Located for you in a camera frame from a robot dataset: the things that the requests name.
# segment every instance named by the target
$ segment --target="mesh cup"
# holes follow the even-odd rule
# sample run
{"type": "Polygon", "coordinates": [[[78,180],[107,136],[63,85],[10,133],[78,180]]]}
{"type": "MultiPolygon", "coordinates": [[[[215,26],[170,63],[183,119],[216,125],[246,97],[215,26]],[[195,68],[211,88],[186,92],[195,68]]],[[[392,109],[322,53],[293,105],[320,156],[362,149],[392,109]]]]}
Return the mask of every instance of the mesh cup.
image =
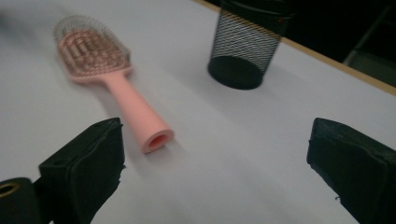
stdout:
{"type": "Polygon", "coordinates": [[[209,74],[231,88],[259,87],[291,17],[285,1],[222,0],[209,74]]]}

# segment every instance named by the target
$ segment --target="white table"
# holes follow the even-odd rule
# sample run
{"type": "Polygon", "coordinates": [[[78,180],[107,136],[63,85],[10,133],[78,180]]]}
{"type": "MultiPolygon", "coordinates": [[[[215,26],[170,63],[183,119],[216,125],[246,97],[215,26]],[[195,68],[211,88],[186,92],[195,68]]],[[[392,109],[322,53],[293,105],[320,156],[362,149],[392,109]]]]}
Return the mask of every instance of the white table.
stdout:
{"type": "Polygon", "coordinates": [[[218,13],[190,0],[3,0],[0,180],[37,166],[91,124],[123,117],[102,86],[67,79],[52,31],[65,16],[105,23],[132,50],[130,81],[174,128],[143,155],[123,127],[126,166],[92,223],[357,223],[306,163],[314,118],[396,148],[396,97],[281,44],[253,91],[206,71],[218,13]]]}

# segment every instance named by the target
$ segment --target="hairbrush bristle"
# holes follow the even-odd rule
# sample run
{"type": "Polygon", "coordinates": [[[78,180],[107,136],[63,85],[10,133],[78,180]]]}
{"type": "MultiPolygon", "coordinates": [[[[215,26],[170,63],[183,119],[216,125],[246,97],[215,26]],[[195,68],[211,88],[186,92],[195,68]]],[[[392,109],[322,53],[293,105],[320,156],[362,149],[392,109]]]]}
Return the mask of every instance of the hairbrush bristle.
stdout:
{"type": "Polygon", "coordinates": [[[71,76],[95,76],[130,66],[130,51],[95,19],[65,18],[55,27],[54,38],[71,76]]]}

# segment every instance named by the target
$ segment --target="table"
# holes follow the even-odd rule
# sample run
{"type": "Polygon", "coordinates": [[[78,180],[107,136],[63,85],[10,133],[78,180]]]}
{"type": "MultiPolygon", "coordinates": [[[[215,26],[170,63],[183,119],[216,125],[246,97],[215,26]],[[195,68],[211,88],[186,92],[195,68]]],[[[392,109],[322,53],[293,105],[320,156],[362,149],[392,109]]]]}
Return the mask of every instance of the table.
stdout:
{"type": "Polygon", "coordinates": [[[92,223],[357,223],[306,163],[314,118],[396,148],[396,97],[281,43],[263,84],[206,71],[218,13],[190,0],[0,3],[0,180],[37,166],[97,121],[120,117],[99,85],[67,79],[52,31],[69,15],[132,50],[131,83],[176,132],[144,155],[123,127],[126,166],[92,223]]]}

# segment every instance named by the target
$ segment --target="hairbrush handle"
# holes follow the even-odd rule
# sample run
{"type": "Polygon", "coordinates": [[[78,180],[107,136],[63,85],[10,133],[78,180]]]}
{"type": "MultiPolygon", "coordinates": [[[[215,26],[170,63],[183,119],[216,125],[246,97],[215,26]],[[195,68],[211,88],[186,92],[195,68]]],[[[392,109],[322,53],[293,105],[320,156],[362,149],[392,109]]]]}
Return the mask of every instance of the hairbrush handle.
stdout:
{"type": "Polygon", "coordinates": [[[174,132],[133,88],[125,71],[113,72],[102,79],[118,102],[143,153],[155,151],[173,140],[174,132]]]}

